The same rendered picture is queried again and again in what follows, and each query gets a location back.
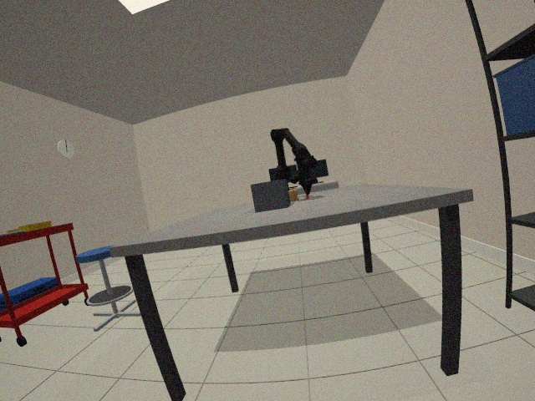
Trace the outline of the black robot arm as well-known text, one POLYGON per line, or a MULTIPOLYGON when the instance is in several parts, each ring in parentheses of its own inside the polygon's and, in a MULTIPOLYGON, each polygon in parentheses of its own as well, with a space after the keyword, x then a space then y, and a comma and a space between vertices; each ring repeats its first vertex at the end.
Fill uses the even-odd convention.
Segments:
POLYGON ((318 162, 313 157, 313 155, 308 152, 307 147, 304 144, 296 141, 293 135, 289 132, 288 128, 273 129, 270 135, 272 137, 273 142, 275 143, 278 157, 278 169, 275 180, 287 179, 287 183, 288 180, 290 180, 294 184, 296 184, 300 180, 304 180, 301 171, 291 176, 290 167, 286 165, 283 140, 285 138, 292 146, 292 152, 296 156, 296 159, 294 161, 297 161, 298 169, 314 169, 317 166, 318 162))

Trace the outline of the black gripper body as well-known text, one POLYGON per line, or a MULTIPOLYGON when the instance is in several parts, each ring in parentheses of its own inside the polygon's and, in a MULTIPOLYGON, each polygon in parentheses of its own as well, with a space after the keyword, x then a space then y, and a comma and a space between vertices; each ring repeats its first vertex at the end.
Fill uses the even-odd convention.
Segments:
POLYGON ((313 183, 317 183, 318 182, 318 179, 316 177, 311 177, 310 175, 308 175, 308 168, 302 168, 302 169, 298 169, 297 172, 299 173, 299 171, 301 171, 301 173, 303 174, 303 178, 304 180, 300 180, 299 183, 303 183, 305 182, 306 185, 311 185, 313 183))

